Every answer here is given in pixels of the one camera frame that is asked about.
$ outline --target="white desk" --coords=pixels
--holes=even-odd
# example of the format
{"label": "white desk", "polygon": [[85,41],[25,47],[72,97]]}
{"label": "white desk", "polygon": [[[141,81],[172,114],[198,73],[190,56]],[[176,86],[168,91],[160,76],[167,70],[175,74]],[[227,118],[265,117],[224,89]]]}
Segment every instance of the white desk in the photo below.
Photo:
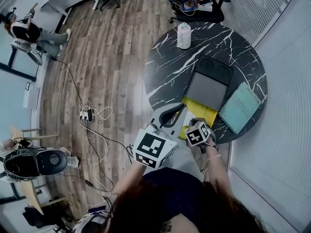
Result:
{"label": "white desk", "polygon": [[[93,10],[96,9],[97,7],[97,4],[100,0],[95,0],[95,4],[94,4],[94,7],[93,7]],[[41,4],[40,4],[40,9],[43,8],[47,3],[49,3],[54,9],[56,9],[59,13],[63,14],[65,16],[65,20],[63,21],[63,24],[66,23],[67,19],[68,19],[68,16],[71,12],[71,9],[69,9],[68,12],[66,12],[65,10],[67,8],[61,8],[58,4],[56,4],[55,2],[53,2],[52,0],[44,0]]]}

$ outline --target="extension cord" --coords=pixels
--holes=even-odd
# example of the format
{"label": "extension cord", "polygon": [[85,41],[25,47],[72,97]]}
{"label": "extension cord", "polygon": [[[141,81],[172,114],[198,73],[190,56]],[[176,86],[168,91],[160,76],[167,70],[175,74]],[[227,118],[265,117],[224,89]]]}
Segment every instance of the extension cord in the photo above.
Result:
{"label": "extension cord", "polygon": [[94,113],[92,109],[88,109],[87,111],[80,111],[80,120],[87,120],[89,122],[94,121]]}

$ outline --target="round table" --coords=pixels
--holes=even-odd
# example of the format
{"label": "round table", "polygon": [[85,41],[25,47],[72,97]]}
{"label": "round table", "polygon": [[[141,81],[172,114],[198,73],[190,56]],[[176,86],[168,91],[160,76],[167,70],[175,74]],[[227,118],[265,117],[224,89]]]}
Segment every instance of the round table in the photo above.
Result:
{"label": "round table", "polygon": [[168,103],[181,102],[200,54],[214,58],[234,69],[225,102],[242,82],[246,82],[262,101],[238,134],[234,134],[216,116],[212,130],[216,134],[217,144],[235,140],[255,125],[264,109],[267,79],[262,62],[252,46],[233,30],[209,22],[191,22],[189,25],[192,29],[189,49],[176,47],[175,27],[161,36],[150,50],[144,71],[149,103],[155,110]]}

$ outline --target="black cable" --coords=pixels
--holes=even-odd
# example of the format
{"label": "black cable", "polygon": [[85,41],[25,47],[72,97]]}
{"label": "black cable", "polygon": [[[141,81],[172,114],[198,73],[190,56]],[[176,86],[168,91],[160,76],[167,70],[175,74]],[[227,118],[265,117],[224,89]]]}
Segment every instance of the black cable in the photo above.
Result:
{"label": "black cable", "polygon": [[77,178],[79,178],[80,180],[84,180],[84,182],[85,182],[89,187],[92,187],[92,188],[94,188],[94,189],[96,189],[96,190],[98,190],[98,191],[101,191],[101,192],[107,192],[107,191],[103,191],[103,190],[101,190],[101,189],[98,189],[98,188],[94,187],[93,184],[92,184],[90,181],[87,181],[87,180],[85,180],[85,179],[83,179],[83,178],[81,178],[81,177],[79,177],[79,176],[77,176],[77,175],[65,175],[65,174],[62,174],[62,173],[58,173],[58,174],[63,175],[63,176],[65,176],[65,177],[77,177]]}
{"label": "black cable", "polygon": [[76,90],[77,90],[77,93],[78,93],[80,102],[81,102],[81,101],[82,101],[82,98],[81,98],[81,96],[80,96],[80,93],[79,93],[77,84],[76,84],[76,82],[74,81],[74,78],[73,78],[73,75],[72,75],[72,72],[71,72],[71,69],[69,68],[69,66],[68,66],[65,62],[63,62],[63,61],[61,61],[61,60],[58,60],[58,59],[56,59],[55,57],[52,57],[52,59],[55,60],[55,61],[58,61],[58,62],[60,62],[60,63],[63,63],[63,64],[68,68],[68,70],[69,70],[69,72],[70,72],[70,75],[71,75],[71,78],[72,78],[72,81],[73,81],[73,83],[74,83],[74,86],[76,87]]}
{"label": "black cable", "polygon": [[56,61],[58,61],[58,62],[60,62],[60,63],[63,63],[63,64],[68,68],[68,70],[69,70],[69,72],[70,72],[70,75],[71,75],[71,78],[72,78],[72,81],[73,81],[73,83],[74,83],[74,86],[76,87],[76,90],[77,90],[79,99],[80,99],[80,101],[82,101],[82,98],[81,98],[81,96],[80,96],[78,87],[77,87],[77,85],[76,85],[76,82],[74,81],[74,78],[73,78],[73,75],[72,75],[72,72],[71,72],[69,66],[68,66],[65,62],[63,62],[63,61],[61,61],[61,60],[58,60],[58,59],[56,59],[56,58],[53,58],[53,60],[56,60]]}
{"label": "black cable", "polygon": [[59,174],[65,176],[65,177],[77,177],[77,178],[79,178],[79,179],[82,179],[82,178],[80,178],[80,177],[77,176],[77,175],[65,175],[65,174],[62,174],[62,173],[59,173]]}
{"label": "black cable", "polygon": [[112,184],[112,188],[111,188],[111,190],[109,191],[109,192],[111,192],[111,191],[113,190],[114,184],[113,184],[113,182],[111,181],[111,179],[109,179],[109,178],[105,175],[105,172],[103,171],[103,169],[102,169],[102,167],[101,167],[101,164],[99,163],[100,160],[101,160],[101,158],[99,157],[99,154],[97,153],[96,149],[94,148],[93,144],[91,143],[91,141],[90,141],[90,139],[89,139],[89,137],[88,137],[88,130],[89,130],[89,128],[88,128],[86,122],[87,122],[87,121],[84,120],[84,123],[85,123],[85,125],[86,125],[86,136],[87,136],[87,140],[88,140],[88,142],[90,143],[90,145],[92,146],[92,148],[94,149],[94,151],[95,151],[95,153],[96,153],[96,155],[97,155],[97,157],[98,157],[98,166],[99,166],[100,171],[102,172],[102,174],[103,174],[103,175],[111,182],[111,184]]}
{"label": "black cable", "polygon": [[206,172],[205,170],[202,171],[203,175],[204,175],[204,182],[206,181]]}
{"label": "black cable", "polygon": [[204,166],[204,168],[202,168],[201,172],[204,171],[207,167],[208,167],[208,162],[206,163],[206,165]]}
{"label": "black cable", "polygon": [[128,149],[125,147],[125,145],[123,145],[121,142],[118,142],[118,141],[115,141],[115,140],[112,140],[112,139],[109,139],[108,137],[105,137],[103,136],[102,134],[99,134],[98,132],[94,131],[94,130],[91,130],[90,128],[88,128],[89,131],[93,132],[93,133],[96,133],[98,135],[100,135],[101,137],[105,138],[106,140],[108,141],[112,141],[112,142],[116,142],[116,143],[119,143],[122,147],[124,147],[124,149],[126,150],[126,152],[128,153],[129,156],[131,156],[133,158],[133,156],[130,154],[130,152],[128,151]]}
{"label": "black cable", "polygon": [[61,16],[63,16],[63,14],[62,13],[59,13],[59,11],[57,11],[56,9],[54,9],[52,6],[50,6],[51,7],[51,9],[54,11],[54,12],[57,12],[58,14],[60,14]]}

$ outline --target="hand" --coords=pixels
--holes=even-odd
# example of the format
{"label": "hand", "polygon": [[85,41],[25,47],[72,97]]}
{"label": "hand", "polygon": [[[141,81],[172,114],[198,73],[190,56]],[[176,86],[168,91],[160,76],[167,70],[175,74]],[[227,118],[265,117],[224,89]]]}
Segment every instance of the hand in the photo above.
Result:
{"label": "hand", "polygon": [[29,13],[31,14],[30,17],[31,17],[31,18],[34,18],[34,16],[35,16],[35,10],[31,10]]}

